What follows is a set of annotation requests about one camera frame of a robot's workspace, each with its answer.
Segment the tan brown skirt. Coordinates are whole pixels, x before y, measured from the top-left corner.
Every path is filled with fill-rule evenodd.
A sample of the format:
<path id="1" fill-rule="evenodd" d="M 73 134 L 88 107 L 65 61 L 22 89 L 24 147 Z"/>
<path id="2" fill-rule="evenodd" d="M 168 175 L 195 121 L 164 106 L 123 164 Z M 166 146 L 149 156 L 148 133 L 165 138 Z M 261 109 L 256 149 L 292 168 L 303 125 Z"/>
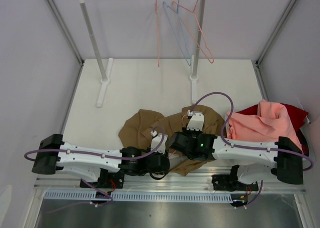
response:
<path id="1" fill-rule="evenodd" d="M 156 111 L 140 109 L 125 122 L 119 131 L 118 136 L 122 145 L 125 148 L 134 147 L 146 150 L 152 141 L 151 131 L 156 126 L 161 126 L 165 134 L 171 137 L 175 132 L 183 130 L 183 116 L 187 114 L 190 108 L 190 106 L 184 107 L 180 113 L 167 117 Z M 198 105 L 195 110 L 202 112 L 204 115 L 203 133 L 220 135 L 222 125 L 225 121 L 219 113 L 203 105 Z M 175 172 L 182 176 L 186 176 L 191 171 L 202 167 L 208 162 L 214 161 L 212 158 L 206 161 L 190 160 L 180 152 L 177 152 L 176 155 L 179 161 L 175 161 L 170 166 L 170 172 Z"/>

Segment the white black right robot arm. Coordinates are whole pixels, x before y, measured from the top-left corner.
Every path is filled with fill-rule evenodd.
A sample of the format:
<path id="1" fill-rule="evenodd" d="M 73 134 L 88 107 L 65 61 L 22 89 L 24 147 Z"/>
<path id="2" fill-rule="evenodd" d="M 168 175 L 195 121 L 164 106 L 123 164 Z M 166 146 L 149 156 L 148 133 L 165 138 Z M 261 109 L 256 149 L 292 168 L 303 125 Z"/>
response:
<path id="1" fill-rule="evenodd" d="M 241 189 L 246 184 L 276 176 L 283 183 L 301 185 L 303 179 L 302 151 L 287 137 L 275 142 L 244 142 L 224 139 L 212 134 L 176 132 L 168 141 L 169 148 L 190 160 L 244 160 L 228 177 L 229 186 Z"/>

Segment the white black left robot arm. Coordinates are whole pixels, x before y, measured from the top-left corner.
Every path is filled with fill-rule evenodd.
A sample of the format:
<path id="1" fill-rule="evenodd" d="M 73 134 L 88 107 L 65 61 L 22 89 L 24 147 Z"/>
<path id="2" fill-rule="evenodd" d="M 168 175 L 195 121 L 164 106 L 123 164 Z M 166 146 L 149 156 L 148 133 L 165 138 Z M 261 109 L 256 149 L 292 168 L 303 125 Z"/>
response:
<path id="1" fill-rule="evenodd" d="M 122 187 L 122 175 L 167 175 L 170 160 L 166 151 L 167 135 L 152 132 L 147 150 L 127 147 L 115 150 L 97 150 L 81 147 L 63 140 L 63 135 L 53 134 L 40 142 L 36 156 L 31 159 L 32 173 L 54 175 L 69 174 L 82 179 L 81 187 L 89 183 L 98 188 L 109 188 L 114 183 Z"/>

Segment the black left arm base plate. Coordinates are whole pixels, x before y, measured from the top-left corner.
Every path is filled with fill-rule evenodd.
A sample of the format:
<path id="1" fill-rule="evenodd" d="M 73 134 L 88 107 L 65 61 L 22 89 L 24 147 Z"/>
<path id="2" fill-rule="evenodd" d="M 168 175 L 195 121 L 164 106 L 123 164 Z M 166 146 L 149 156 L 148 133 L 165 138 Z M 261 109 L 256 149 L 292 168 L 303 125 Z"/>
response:
<path id="1" fill-rule="evenodd" d="M 96 188 L 122 189 L 124 181 L 125 175 L 122 172 L 108 172 L 106 170 L 101 170 L 97 182 L 91 182 L 90 184 Z"/>

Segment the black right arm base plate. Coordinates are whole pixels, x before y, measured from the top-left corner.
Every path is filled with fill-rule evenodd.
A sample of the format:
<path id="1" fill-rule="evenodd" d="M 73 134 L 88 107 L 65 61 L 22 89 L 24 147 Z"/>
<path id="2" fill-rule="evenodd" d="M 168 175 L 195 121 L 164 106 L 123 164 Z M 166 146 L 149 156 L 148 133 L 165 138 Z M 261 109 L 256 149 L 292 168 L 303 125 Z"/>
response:
<path id="1" fill-rule="evenodd" d="M 215 191 L 258 191 L 258 184 L 244 184 L 229 174 L 215 174 L 211 180 Z"/>

